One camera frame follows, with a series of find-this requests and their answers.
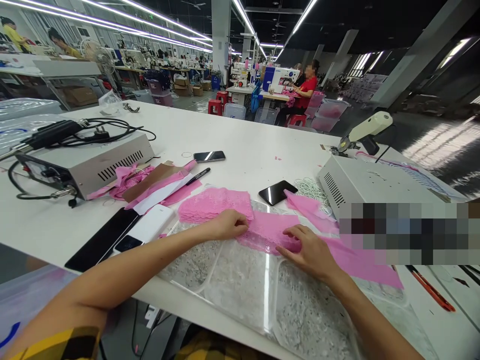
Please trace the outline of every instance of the orange pen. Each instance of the orange pen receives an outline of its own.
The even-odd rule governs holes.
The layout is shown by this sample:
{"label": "orange pen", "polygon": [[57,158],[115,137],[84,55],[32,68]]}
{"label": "orange pen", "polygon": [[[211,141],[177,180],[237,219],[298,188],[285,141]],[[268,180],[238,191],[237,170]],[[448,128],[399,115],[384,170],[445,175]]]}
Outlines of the orange pen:
{"label": "orange pen", "polygon": [[455,308],[419,273],[413,265],[406,265],[413,277],[423,286],[430,296],[446,311],[455,312]]}

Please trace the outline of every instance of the red stool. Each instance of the red stool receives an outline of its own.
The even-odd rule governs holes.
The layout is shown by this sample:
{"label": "red stool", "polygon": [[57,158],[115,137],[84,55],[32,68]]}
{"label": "red stool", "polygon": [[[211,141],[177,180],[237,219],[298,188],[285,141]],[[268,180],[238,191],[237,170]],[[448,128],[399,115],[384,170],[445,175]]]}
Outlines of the red stool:
{"label": "red stool", "polygon": [[216,99],[221,101],[221,110],[225,108],[225,104],[229,102],[229,93],[228,91],[217,91]]}
{"label": "red stool", "polygon": [[288,119],[289,123],[288,125],[295,125],[297,121],[301,122],[301,126],[305,126],[307,123],[307,115],[291,115],[290,118]]}
{"label": "red stool", "polygon": [[208,100],[208,113],[222,116],[222,101],[215,99]]}

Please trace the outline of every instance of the ceiling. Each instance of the ceiling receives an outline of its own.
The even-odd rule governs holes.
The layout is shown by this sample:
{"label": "ceiling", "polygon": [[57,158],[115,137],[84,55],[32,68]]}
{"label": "ceiling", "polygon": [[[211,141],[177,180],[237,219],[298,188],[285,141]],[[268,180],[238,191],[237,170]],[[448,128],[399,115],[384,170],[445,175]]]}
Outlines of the ceiling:
{"label": "ceiling", "polygon": [[[260,42],[284,44],[299,14],[277,13],[280,10],[304,11],[310,0],[240,0],[244,8],[269,8],[271,12],[247,12]],[[324,44],[324,52],[336,52],[349,29],[358,29],[350,53],[410,47],[428,26],[447,0],[317,0],[287,48],[315,51]],[[212,34],[211,0],[141,0],[172,19],[206,35]],[[244,25],[232,4],[230,42],[242,51]],[[477,11],[459,31],[457,38],[480,35],[480,12]]]}

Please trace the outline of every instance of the plaid shirt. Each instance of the plaid shirt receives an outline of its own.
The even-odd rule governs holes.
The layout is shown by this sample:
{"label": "plaid shirt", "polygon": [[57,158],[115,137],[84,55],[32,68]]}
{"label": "plaid shirt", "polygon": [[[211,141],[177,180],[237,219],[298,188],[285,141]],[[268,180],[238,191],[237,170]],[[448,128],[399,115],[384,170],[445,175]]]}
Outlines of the plaid shirt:
{"label": "plaid shirt", "polygon": [[[97,358],[99,341],[98,328],[77,327],[37,342],[10,360],[94,360]],[[174,360],[272,359],[268,355],[208,330],[197,333],[174,357]]]}

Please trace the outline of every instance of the black smartphone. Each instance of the black smartphone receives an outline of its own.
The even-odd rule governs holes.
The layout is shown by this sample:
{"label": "black smartphone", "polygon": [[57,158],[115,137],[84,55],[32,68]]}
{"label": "black smartphone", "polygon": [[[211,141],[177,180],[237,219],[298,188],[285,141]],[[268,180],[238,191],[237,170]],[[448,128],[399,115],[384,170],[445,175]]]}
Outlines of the black smartphone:
{"label": "black smartphone", "polygon": [[193,154],[193,158],[197,163],[209,163],[226,159],[223,151],[196,152]]}
{"label": "black smartphone", "polygon": [[125,235],[123,239],[115,245],[115,250],[123,253],[124,251],[139,247],[140,245],[143,245],[142,241],[134,238],[133,236]]}
{"label": "black smartphone", "polygon": [[269,186],[266,189],[258,192],[258,195],[266,201],[267,204],[274,206],[282,200],[285,200],[287,196],[284,193],[284,190],[287,189],[292,193],[296,193],[298,189],[293,186],[288,181],[282,180],[277,182],[275,185]]}
{"label": "black smartphone", "polygon": [[133,209],[120,209],[65,264],[67,269],[81,273],[105,260],[119,239],[134,226],[141,216]]}

